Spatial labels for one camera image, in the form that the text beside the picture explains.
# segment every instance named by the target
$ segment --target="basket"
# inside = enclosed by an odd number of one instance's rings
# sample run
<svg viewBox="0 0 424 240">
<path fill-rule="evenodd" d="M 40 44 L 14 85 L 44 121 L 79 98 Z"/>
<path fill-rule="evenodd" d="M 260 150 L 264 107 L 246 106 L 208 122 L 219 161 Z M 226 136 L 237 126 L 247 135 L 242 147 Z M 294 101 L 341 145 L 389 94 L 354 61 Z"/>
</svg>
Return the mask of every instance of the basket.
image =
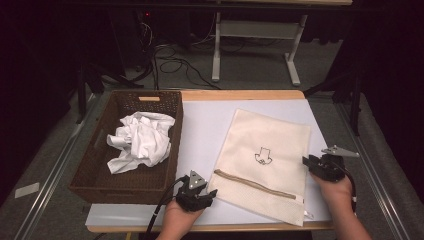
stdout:
<svg viewBox="0 0 424 240">
<path fill-rule="evenodd" d="M 169 129 L 170 154 L 163 162 L 119 174 L 111 174 L 107 162 L 120 150 L 107 144 L 108 134 L 121 127 L 120 119 L 135 112 L 156 112 L 175 118 Z M 158 204 L 174 183 L 183 121 L 178 91 L 112 91 L 69 189 L 88 203 Z"/>
</svg>

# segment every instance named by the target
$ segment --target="printed logo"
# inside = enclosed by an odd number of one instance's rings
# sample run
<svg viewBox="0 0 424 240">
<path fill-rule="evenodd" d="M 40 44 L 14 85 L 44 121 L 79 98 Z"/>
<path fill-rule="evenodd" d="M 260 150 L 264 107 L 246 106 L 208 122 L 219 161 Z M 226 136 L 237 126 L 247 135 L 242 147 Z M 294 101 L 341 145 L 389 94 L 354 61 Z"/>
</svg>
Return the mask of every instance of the printed logo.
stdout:
<svg viewBox="0 0 424 240">
<path fill-rule="evenodd" d="M 269 157 L 271 150 L 261 147 L 261 151 L 255 154 L 255 159 L 262 165 L 267 165 L 272 162 L 272 158 Z"/>
</svg>

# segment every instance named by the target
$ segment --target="gray carpet floor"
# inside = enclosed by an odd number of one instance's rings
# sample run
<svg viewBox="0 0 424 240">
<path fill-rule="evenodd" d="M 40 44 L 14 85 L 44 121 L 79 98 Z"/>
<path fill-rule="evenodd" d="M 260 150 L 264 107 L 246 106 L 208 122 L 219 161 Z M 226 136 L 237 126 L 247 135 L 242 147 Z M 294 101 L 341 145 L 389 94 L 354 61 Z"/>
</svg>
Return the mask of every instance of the gray carpet floor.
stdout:
<svg viewBox="0 0 424 240">
<path fill-rule="evenodd" d="M 309 89 L 324 80 L 340 46 L 340 43 L 320 45 L 315 41 L 301 43 L 295 64 L 302 84 L 294 87 L 283 61 L 283 53 L 290 49 L 289 43 L 251 39 L 245 47 L 233 52 L 240 48 L 237 44 L 223 44 L 226 51 L 222 53 L 221 81 L 213 83 L 221 89 Z M 209 44 L 189 50 L 173 46 L 159 51 L 160 88 L 212 89 L 201 80 L 201 77 L 206 81 L 211 79 L 212 52 Z M 199 71 L 201 77 L 193 69 L 187 72 L 185 65 L 159 59 L 170 56 L 186 59 Z M 136 74 L 136 71 L 128 69 L 128 77 Z M 139 83 L 152 89 L 153 77 L 150 75 Z M 118 88 L 122 86 L 106 84 L 104 94 L 93 95 L 88 105 L 92 110 L 79 125 L 75 123 L 78 118 L 77 98 L 72 98 L 72 109 L 53 127 L 15 187 L 18 189 L 39 182 L 40 191 L 16 199 L 14 192 L 11 192 L 0 209 L 0 239 L 14 239 L 15 236 L 18 236 L 17 239 L 23 238 L 21 236 L 25 236 L 25 239 L 94 239 L 98 235 L 85 227 L 90 205 L 71 193 L 67 186 L 84 154 L 96 119 L 102 114 L 110 90 Z M 352 151 L 360 151 L 365 158 L 346 161 L 358 186 L 358 218 L 374 239 L 424 239 L 421 227 L 424 222 L 423 205 L 385 142 L 365 96 L 361 99 L 359 137 L 354 136 L 346 125 L 345 112 L 349 106 L 333 104 L 330 96 L 331 92 L 318 93 L 308 100 L 328 146 L 337 144 Z M 52 169 L 60 171 L 51 174 Z M 45 183 L 53 184 L 46 189 L 43 188 L 48 185 Z M 34 203 L 40 202 L 42 204 L 37 205 L 34 211 Z M 312 236 L 314 240 L 335 238 L 334 232 L 330 230 L 314 231 Z M 125 237 L 123 233 L 107 234 L 101 239 Z M 262 235 L 257 239 L 264 237 L 283 239 L 276 234 Z"/>
</svg>

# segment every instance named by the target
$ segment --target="white fabric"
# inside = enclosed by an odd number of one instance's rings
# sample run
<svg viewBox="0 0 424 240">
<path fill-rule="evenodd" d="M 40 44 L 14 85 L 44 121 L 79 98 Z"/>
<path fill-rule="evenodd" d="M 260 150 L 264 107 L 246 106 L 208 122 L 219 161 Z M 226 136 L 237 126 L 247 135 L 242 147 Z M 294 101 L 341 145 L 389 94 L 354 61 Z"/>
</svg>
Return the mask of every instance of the white fabric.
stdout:
<svg viewBox="0 0 424 240">
<path fill-rule="evenodd" d="M 303 226 L 310 126 L 237 109 L 215 165 L 226 174 L 295 197 L 277 196 L 212 174 L 208 191 L 252 212 Z"/>
<path fill-rule="evenodd" d="M 136 169 L 139 164 L 153 167 L 169 156 L 171 143 L 168 130 L 175 119 L 161 113 L 136 112 L 120 120 L 123 127 L 107 143 L 121 150 L 118 158 L 108 162 L 112 174 Z"/>
</svg>

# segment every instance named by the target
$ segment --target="wooden desk edge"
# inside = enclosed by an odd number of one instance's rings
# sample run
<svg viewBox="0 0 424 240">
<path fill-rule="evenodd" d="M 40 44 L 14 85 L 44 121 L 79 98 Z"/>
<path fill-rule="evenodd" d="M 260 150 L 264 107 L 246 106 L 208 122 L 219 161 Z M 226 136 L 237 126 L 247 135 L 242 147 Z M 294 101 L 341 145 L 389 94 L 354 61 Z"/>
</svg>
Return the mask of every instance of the wooden desk edge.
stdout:
<svg viewBox="0 0 424 240">
<path fill-rule="evenodd" d="M 116 233 L 116 232 L 144 232 L 146 226 L 87 226 L 90 232 L 94 233 Z M 153 227 L 153 232 L 159 232 L 160 226 Z M 241 232 L 241 231 L 313 231 L 313 230 L 331 230 L 333 223 L 331 221 L 305 222 L 302 227 L 287 223 L 260 223 L 260 224 L 222 224 L 222 225 L 195 225 L 192 232 Z"/>
<path fill-rule="evenodd" d="M 182 90 L 183 101 L 305 99 L 299 90 Z"/>
</svg>

